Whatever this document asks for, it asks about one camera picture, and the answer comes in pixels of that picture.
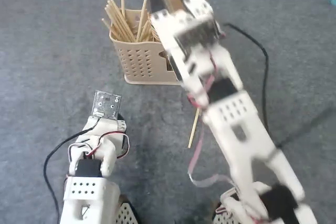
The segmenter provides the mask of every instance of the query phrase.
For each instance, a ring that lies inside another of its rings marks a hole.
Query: black cable
[[[262,85],[262,107],[263,107],[263,118],[264,118],[264,125],[265,129],[267,130],[268,134],[271,136],[269,132],[269,127],[268,127],[268,120],[267,120],[267,97],[266,97],[266,91],[267,91],[267,81],[268,81],[268,70],[269,70],[269,56],[267,54],[266,49],[263,47],[261,43],[259,43],[255,38],[253,38],[251,35],[240,29],[239,27],[231,24],[231,23],[225,23],[223,24],[224,26],[228,26],[232,28],[233,30],[236,30],[237,32],[241,33],[248,39],[250,39],[255,45],[257,45],[262,51],[263,54],[265,55],[265,71],[264,71],[264,79],[263,79],[263,85]],[[319,124],[322,123],[322,121],[325,121],[328,119],[330,116],[334,115],[335,113],[335,108],[332,106],[327,107],[324,109],[319,115],[317,115],[315,118],[313,118],[309,123],[305,123],[300,129],[297,131],[293,132],[287,138],[285,138],[283,141],[275,144],[275,149],[270,153],[270,155],[267,157],[266,161],[272,160],[272,158],[278,153],[279,150],[281,150],[286,144],[289,144],[293,140],[299,138],[300,136],[308,133],[312,128],[318,126]]]
[[[78,132],[76,133],[75,135],[71,136],[71,137],[68,137],[67,139],[65,139],[63,142],[61,142],[59,145],[57,145],[49,154],[48,156],[46,157],[46,160],[44,162],[44,165],[43,165],[43,177],[44,177],[44,180],[47,184],[47,187],[51,193],[51,196],[52,196],[52,199],[54,200],[54,204],[55,204],[55,210],[56,210],[56,214],[57,214],[57,224],[59,224],[59,221],[60,221],[60,213],[59,213],[59,206],[58,206],[58,200],[55,196],[55,192],[54,190],[52,189],[52,186],[49,182],[49,179],[48,179],[48,175],[47,175],[47,165],[48,165],[48,162],[50,160],[50,158],[57,152],[58,149],[61,148],[62,145],[64,145],[65,143],[71,141],[72,139],[74,139],[75,137],[78,137],[80,135],[83,135],[89,131],[92,131],[96,125],[98,124],[100,118],[97,119],[97,122],[94,124],[94,126],[92,126],[91,128],[88,128],[84,131],[81,131],[81,132]]]
[[[264,125],[265,129],[268,132],[268,134],[271,136],[269,132],[268,127],[268,119],[267,119],[267,98],[266,98],[266,90],[267,90],[267,81],[268,81],[268,70],[269,70],[269,56],[267,54],[266,49],[263,47],[261,43],[259,43],[255,38],[253,38],[251,35],[249,35],[247,32],[243,31],[239,27],[231,24],[231,23],[224,23],[223,26],[228,26],[232,28],[233,30],[236,30],[237,32],[244,35],[246,38],[251,40],[255,45],[257,45],[263,52],[265,56],[265,71],[264,71],[264,79],[263,79],[263,85],[262,85],[262,95],[261,95],[261,106],[263,108],[263,119],[264,119]]]
[[[330,118],[334,114],[335,114],[335,108],[334,107],[329,106],[329,107],[325,108],[321,113],[319,113],[310,122],[305,123],[298,130],[294,131],[289,136],[287,136],[283,141],[281,141],[280,143],[277,143],[275,145],[276,148],[269,154],[269,156],[266,159],[266,162],[271,161],[274,158],[274,156],[278,153],[278,151],[281,150],[286,144],[289,144],[290,142],[294,141],[295,139],[307,134],[313,128],[320,125],[322,122],[324,122],[326,119]]]

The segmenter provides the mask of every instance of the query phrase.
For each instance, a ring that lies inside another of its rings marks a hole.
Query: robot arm
[[[242,224],[317,223],[301,204],[305,194],[282,151],[276,149],[256,107],[244,90],[229,52],[219,44],[221,31],[206,0],[181,0],[186,11],[170,13],[164,0],[149,0],[151,22],[170,63],[192,104],[203,110],[203,121],[216,138],[239,188],[239,201],[222,204]],[[251,163],[263,161],[279,185],[255,188]]]
[[[69,177],[61,224],[116,222],[120,189],[108,177],[117,157],[123,155],[126,136],[125,121],[118,120],[120,99],[118,95],[96,91],[92,116],[84,130],[94,127],[69,146]]]

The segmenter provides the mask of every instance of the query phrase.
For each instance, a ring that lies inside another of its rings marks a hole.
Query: electrical wire
[[[191,182],[197,187],[209,187],[216,182],[226,181],[226,182],[229,182],[231,185],[233,185],[236,188],[236,192],[237,192],[237,195],[239,197],[240,191],[239,191],[238,187],[232,181],[232,179],[229,178],[226,175],[214,174],[213,176],[211,176],[209,178],[206,178],[204,180],[194,180],[193,179],[193,177],[192,177],[193,171],[194,171],[194,168],[197,164],[197,160],[200,156],[199,154],[201,153],[202,145],[203,145],[203,139],[204,139],[204,123],[203,123],[203,121],[201,121],[201,122],[202,122],[201,134],[199,136],[199,140],[198,140],[194,155],[193,155],[192,159],[190,160],[189,167],[188,167],[188,175],[189,175],[189,178],[190,178]]]
[[[264,79],[263,79],[263,85],[262,85],[262,95],[261,95],[261,106],[263,108],[263,121],[264,121],[264,126],[266,131],[268,132],[268,135],[271,136],[269,132],[269,127],[268,127],[268,119],[267,119],[267,96],[266,96],[266,91],[267,91],[267,81],[268,81],[268,72],[269,72],[269,56],[266,51],[266,49],[263,47],[263,45],[258,42],[254,37],[252,37],[250,34],[245,32],[244,30],[240,29],[238,26],[233,25],[231,23],[224,23],[223,26],[227,26],[232,28],[233,30],[239,32],[240,34],[244,35],[246,38],[251,40],[255,45],[257,45],[263,52],[265,56],[265,71],[264,71]]]
[[[89,145],[88,143],[85,143],[85,142],[76,142],[76,143],[72,143],[68,146],[68,159],[69,159],[69,162],[71,163],[72,162],[72,157],[71,157],[71,148],[74,147],[74,146],[78,146],[78,148],[82,148],[84,146],[87,146],[91,151],[93,150],[93,148],[91,147],[91,145]]]
[[[322,112],[320,112],[316,117],[314,117],[310,122],[305,123],[302,125],[298,130],[291,133],[289,136],[287,136],[283,141],[275,144],[275,149],[269,154],[269,156],[266,158],[265,162],[271,161],[274,156],[282,150],[282,148],[291,143],[292,141],[298,139],[299,137],[307,134],[309,131],[311,131],[313,128],[320,125],[322,122],[326,121],[333,115],[335,115],[335,107],[328,106],[325,108]]]
[[[78,132],[76,133],[75,135],[72,135],[71,137],[68,137],[67,139],[65,139],[64,141],[62,141],[60,144],[58,144],[46,157],[45,159],[45,162],[44,162],[44,165],[43,165],[43,177],[44,177],[44,180],[47,184],[47,187],[48,187],[48,190],[50,191],[50,194],[52,196],[52,199],[54,201],[54,204],[55,204],[55,210],[56,210],[56,215],[57,215],[57,224],[59,224],[59,221],[60,221],[60,212],[59,212],[59,206],[58,206],[58,200],[56,198],[56,195],[55,195],[55,192],[49,182],[49,179],[48,179],[48,175],[47,175],[47,166],[48,166],[48,163],[49,163],[49,160],[50,158],[58,151],[58,149],[60,149],[62,147],[62,145],[64,145],[65,143],[71,141],[72,139],[80,136],[80,135],[83,135],[83,134],[86,134],[88,133],[89,131],[92,131],[96,125],[98,124],[100,118],[97,119],[97,122],[94,124],[94,126],[92,126],[91,128],[88,128],[86,130],[83,130],[81,132]]]
[[[128,135],[126,135],[125,133],[123,133],[123,132],[121,132],[121,131],[110,131],[110,132],[106,132],[106,133],[102,134],[102,135],[99,137],[99,139],[98,139],[98,144],[97,144],[97,146],[96,146],[90,153],[88,153],[87,156],[90,157],[90,156],[92,156],[92,155],[97,151],[97,149],[100,147],[100,145],[101,145],[101,143],[102,143],[101,139],[102,139],[104,136],[107,136],[107,135],[114,135],[114,134],[123,135],[123,136],[125,136],[126,139],[127,139],[127,150],[126,150],[126,152],[123,153],[123,154],[121,154],[121,155],[119,155],[117,158],[120,159],[120,158],[125,157],[125,156],[128,154],[129,150],[130,150],[130,139],[129,139]]]

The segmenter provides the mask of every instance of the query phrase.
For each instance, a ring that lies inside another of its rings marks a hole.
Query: beige plastic basket
[[[171,0],[174,9],[182,8],[181,2]],[[128,24],[132,31],[137,31],[140,10],[125,10]],[[130,84],[163,84],[178,85],[176,75],[172,70],[160,42],[122,42],[115,40],[110,33],[110,39],[116,48],[125,81]]]

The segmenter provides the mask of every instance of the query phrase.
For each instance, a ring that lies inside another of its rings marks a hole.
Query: gray carpet
[[[96,89],[122,94],[130,154],[117,162],[119,184],[143,223],[207,223],[230,188],[198,189],[186,174],[194,110],[180,87],[123,80],[104,17],[106,0],[0,0],[0,223],[55,223],[42,176],[46,155],[82,129]],[[259,39],[270,54],[269,124],[276,142],[334,104],[336,8],[328,0],[209,0],[217,19]],[[126,0],[140,8],[142,0]],[[224,42],[260,108],[264,57],[234,31]],[[285,154],[322,224],[336,222],[336,118],[286,146]],[[260,164],[255,178],[274,181]],[[48,174],[61,202],[66,147]],[[208,134],[195,178],[228,173]]]

